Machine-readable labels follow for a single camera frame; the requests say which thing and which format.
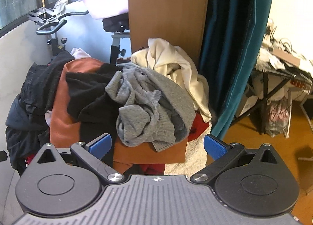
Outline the cream white hooded sweatshirt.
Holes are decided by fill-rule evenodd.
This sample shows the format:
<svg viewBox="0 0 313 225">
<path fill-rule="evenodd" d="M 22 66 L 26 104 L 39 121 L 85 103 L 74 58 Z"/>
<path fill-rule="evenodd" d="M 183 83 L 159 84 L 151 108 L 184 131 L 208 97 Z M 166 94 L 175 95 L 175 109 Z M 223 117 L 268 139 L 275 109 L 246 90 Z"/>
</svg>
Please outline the cream white hooded sweatshirt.
<svg viewBox="0 0 313 225">
<path fill-rule="evenodd" d="M 200 75 L 193 60 L 179 46 L 172 46 L 161 38 L 148 39 L 148 48 L 134 52 L 131 62 L 152 69 L 171 79 L 191 96 L 194 109 L 205 123 L 211 121 L 209 110 L 209 84 Z"/>
</svg>

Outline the cluttered black folding table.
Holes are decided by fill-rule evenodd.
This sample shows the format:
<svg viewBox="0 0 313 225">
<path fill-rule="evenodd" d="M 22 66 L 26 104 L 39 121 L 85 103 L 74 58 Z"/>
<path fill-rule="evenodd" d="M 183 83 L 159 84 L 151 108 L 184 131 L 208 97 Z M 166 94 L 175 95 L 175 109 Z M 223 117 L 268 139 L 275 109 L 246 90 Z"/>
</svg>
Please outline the cluttered black folding table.
<svg viewBox="0 0 313 225">
<path fill-rule="evenodd" d="M 248 78 L 232 125 L 259 112 L 261 134 L 290 135 L 292 103 L 312 97 L 312 61 L 297 54 L 290 40 L 275 39 L 276 26 L 269 19 L 256 64 Z"/>
</svg>

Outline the white fluffy rug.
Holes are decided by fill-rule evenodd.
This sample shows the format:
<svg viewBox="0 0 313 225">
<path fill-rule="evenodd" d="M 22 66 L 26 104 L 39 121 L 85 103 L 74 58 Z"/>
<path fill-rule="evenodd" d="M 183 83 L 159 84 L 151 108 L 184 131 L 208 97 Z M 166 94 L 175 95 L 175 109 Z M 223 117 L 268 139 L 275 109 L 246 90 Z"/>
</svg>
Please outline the white fluffy rug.
<svg viewBox="0 0 313 225">
<path fill-rule="evenodd" d="M 197 171 L 202 170 L 207 161 L 207 152 L 204 149 L 204 137 L 211 133 L 212 125 L 204 130 L 204 132 L 195 140 L 187 142 L 185 161 L 175 164 L 165 165 L 165 175 L 186 175 L 190 178 Z"/>
</svg>

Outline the rust orange garment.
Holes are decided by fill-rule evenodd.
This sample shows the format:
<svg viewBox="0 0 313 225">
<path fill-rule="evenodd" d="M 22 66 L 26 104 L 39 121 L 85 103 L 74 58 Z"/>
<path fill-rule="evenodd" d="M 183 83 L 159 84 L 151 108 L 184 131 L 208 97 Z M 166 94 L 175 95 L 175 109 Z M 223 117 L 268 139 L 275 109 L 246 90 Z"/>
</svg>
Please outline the rust orange garment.
<svg viewBox="0 0 313 225">
<path fill-rule="evenodd" d="M 50 142 L 57 148 L 69 148 L 71 144 L 80 140 L 81 123 L 67 113 L 70 97 L 66 73 L 94 73 L 102 65 L 103 62 L 94 58 L 75 59 L 64 65 L 56 91 L 50 123 Z M 126 172 L 134 164 L 139 164 L 139 167 L 146 174 L 162 174 L 164 173 L 165 164 L 183 163 L 185 161 L 186 147 L 187 139 L 158 153 L 151 144 L 143 143 L 131 148 L 126 147 L 117 139 L 114 148 L 110 150 L 113 152 L 113 158 L 110 158 L 106 163 L 120 173 Z"/>
</svg>

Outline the black fleece garment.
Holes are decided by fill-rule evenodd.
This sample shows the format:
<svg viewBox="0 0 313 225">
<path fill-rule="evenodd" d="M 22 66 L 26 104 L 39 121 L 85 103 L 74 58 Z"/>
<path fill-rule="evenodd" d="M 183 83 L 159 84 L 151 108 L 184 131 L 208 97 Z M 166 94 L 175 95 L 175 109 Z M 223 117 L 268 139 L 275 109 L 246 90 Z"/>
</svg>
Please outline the black fleece garment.
<svg viewBox="0 0 313 225">
<path fill-rule="evenodd" d="M 81 124 L 80 141 L 88 143 L 108 133 L 112 137 L 112 145 L 115 145 L 120 105 L 110 98 L 105 87 L 117 71 L 121 68 L 104 63 L 94 73 L 66 73 L 70 97 L 67 113 Z"/>
</svg>

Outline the dark navy jacket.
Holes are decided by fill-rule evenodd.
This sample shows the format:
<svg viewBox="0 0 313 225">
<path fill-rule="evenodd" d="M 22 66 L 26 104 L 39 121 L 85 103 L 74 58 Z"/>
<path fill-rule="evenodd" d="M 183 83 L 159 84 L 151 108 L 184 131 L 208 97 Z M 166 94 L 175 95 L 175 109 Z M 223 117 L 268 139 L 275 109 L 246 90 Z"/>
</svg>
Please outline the dark navy jacket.
<svg viewBox="0 0 313 225">
<path fill-rule="evenodd" d="M 50 142 L 45 113 L 52 110 L 63 67 L 74 57 L 63 51 L 47 65 L 33 63 L 6 120 L 6 143 L 13 169 L 22 175 L 26 161 Z"/>
</svg>

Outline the grey knit sweater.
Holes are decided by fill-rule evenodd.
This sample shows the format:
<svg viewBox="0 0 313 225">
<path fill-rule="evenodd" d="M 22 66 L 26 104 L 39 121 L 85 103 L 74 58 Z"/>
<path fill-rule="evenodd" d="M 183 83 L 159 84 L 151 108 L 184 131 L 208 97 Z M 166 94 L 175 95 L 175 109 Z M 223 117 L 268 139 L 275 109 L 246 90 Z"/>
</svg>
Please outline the grey knit sweater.
<svg viewBox="0 0 313 225">
<path fill-rule="evenodd" d="M 121 105 L 116 130 L 121 142 L 150 142 L 157 152 L 186 139 L 195 119 L 192 98 L 174 81 L 149 68 L 120 64 L 105 91 Z"/>
</svg>

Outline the black exercise bike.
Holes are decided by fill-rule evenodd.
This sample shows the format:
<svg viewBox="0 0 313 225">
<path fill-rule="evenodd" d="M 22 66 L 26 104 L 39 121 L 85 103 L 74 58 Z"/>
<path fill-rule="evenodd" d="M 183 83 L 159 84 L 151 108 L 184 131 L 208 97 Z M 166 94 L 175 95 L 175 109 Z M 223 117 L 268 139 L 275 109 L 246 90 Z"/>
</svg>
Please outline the black exercise bike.
<svg viewBox="0 0 313 225">
<path fill-rule="evenodd" d="M 42 6 L 27 14 L 27 18 L 33 21 L 39 27 L 36 30 L 37 35 L 47 35 L 47 45 L 51 46 L 53 56 L 57 56 L 66 50 L 67 38 L 61 38 L 59 44 L 57 32 L 67 23 L 65 17 L 87 15 L 88 10 L 84 12 L 68 12 L 66 5 L 68 0 L 58 0 L 53 8 L 46 8 L 45 0 L 41 0 Z"/>
</svg>

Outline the teal curtain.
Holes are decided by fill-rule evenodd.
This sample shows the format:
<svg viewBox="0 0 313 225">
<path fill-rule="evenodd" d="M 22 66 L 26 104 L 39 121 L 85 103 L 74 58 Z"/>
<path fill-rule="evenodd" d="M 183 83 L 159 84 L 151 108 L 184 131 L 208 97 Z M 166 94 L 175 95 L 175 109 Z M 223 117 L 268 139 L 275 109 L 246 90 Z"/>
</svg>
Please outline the teal curtain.
<svg viewBox="0 0 313 225">
<path fill-rule="evenodd" d="M 235 116 L 265 34 L 272 0 L 208 0 L 198 69 L 209 83 L 222 139 Z"/>
</svg>

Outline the wooden wardrobe panel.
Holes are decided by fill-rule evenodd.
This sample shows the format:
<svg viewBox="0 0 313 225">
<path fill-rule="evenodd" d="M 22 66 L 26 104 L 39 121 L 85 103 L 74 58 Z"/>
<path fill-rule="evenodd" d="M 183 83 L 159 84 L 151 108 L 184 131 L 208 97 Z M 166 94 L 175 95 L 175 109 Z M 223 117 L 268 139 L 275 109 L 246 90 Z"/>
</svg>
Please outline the wooden wardrobe panel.
<svg viewBox="0 0 313 225">
<path fill-rule="evenodd" d="M 162 38 L 198 63 L 208 0 L 128 0 L 132 52 Z"/>
</svg>

